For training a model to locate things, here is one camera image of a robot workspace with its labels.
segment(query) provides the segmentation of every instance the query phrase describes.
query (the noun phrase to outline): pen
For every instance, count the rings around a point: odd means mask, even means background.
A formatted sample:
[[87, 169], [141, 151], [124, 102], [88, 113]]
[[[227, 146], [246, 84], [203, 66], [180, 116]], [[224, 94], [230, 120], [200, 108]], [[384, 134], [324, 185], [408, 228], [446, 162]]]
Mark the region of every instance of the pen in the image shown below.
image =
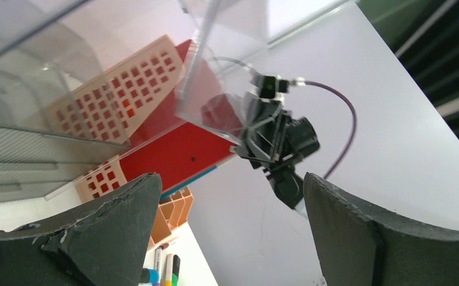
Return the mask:
[[161, 286], [161, 252], [163, 252], [163, 249], [166, 247], [168, 247], [168, 244], [163, 244], [155, 249], [154, 269], [159, 274], [159, 282], [153, 283], [153, 286]]
[[173, 286], [173, 254], [168, 254], [166, 257], [166, 277], [164, 278], [164, 286]]
[[179, 283], [179, 273], [180, 273], [180, 257], [178, 255], [173, 256], [173, 277], [172, 284], [177, 286]]

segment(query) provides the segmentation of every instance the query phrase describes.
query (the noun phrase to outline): orange desk organizer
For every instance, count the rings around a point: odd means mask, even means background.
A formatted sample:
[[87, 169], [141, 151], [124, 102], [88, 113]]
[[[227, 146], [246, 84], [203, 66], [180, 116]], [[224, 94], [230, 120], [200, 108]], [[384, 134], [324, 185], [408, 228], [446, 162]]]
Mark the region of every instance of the orange desk organizer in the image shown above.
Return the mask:
[[171, 235], [187, 222], [193, 202], [194, 197], [187, 187], [159, 202], [147, 250], [176, 239]]

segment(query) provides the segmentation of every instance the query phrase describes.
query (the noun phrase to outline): white wall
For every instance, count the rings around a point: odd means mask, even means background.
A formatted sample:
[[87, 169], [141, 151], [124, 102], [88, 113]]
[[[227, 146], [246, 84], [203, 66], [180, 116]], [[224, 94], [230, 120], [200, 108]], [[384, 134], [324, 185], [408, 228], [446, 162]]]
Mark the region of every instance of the white wall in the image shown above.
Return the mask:
[[[332, 85], [360, 128], [331, 181], [399, 214], [459, 230], [459, 141], [355, 6], [271, 50], [268, 72]], [[323, 174], [345, 143], [350, 113], [331, 94], [293, 89], [321, 150], [298, 173]], [[316, 285], [321, 271], [306, 220], [274, 197], [262, 171], [233, 159], [190, 186], [189, 224], [220, 285]]]

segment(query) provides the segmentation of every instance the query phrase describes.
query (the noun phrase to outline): cable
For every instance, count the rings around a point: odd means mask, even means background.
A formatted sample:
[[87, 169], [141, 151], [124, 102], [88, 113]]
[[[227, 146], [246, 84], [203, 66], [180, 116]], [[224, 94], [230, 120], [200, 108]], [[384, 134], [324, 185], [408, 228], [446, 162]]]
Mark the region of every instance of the cable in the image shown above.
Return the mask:
[[228, 61], [230, 63], [233, 63], [233, 64], [237, 64], [241, 67], [243, 67], [245, 70], [249, 71], [249, 72], [252, 72], [254, 74], [257, 73], [256, 69], [251, 65], [251, 64], [247, 64], [241, 60], [237, 60], [235, 58], [230, 58], [230, 57], [213, 57], [213, 58], [209, 58], [208, 59], [209, 61], [210, 60], [213, 60], [213, 61]]
[[357, 123], [358, 123], [357, 122], [357, 114], [355, 112], [355, 107], [352, 104], [352, 102], [350, 102], [350, 100], [346, 96], [344, 96], [341, 92], [339, 92], [339, 91], [335, 90], [334, 88], [332, 88], [332, 87], [330, 87], [328, 85], [325, 85], [323, 83], [312, 82], [310, 80], [304, 80], [302, 78], [298, 78], [298, 79], [292, 80], [291, 81], [291, 85], [294, 85], [294, 86], [310, 85], [310, 86], [316, 86], [318, 88], [325, 89], [325, 90], [333, 93], [337, 97], [339, 97], [348, 106], [348, 108], [350, 109], [350, 112], [352, 113], [352, 131], [350, 131], [350, 136], [348, 137], [348, 140], [347, 140], [347, 142], [345, 144], [345, 147], [343, 148], [342, 152], [340, 153], [338, 158], [335, 160], [335, 162], [329, 167], [329, 169], [327, 170], [326, 174], [324, 175], [324, 179], [328, 179], [329, 176], [334, 172], [334, 170], [341, 163], [341, 161], [345, 158], [348, 150], [350, 149], [350, 147], [352, 146], [352, 143], [354, 142], [355, 133], [357, 131]]

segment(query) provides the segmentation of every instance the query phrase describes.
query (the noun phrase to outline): transparent plastic panel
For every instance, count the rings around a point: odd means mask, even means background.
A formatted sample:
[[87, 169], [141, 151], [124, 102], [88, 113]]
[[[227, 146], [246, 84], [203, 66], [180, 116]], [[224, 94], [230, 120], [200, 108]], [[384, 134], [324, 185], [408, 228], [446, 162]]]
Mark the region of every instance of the transparent plastic panel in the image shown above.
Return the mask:
[[230, 141], [238, 143], [253, 71], [250, 57], [265, 53], [267, 1], [181, 1], [198, 30], [186, 60], [186, 77], [178, 86], [177, 114]]
[[[111, 90], [98, 90], [106, 79], [92, 48], [54, 21], [81, 2], [44, 1], [42, 11], [33, 1], [0, 1], [0, 126], [128, 145]], [[100, 84], [88, 90], [88, 81]]]

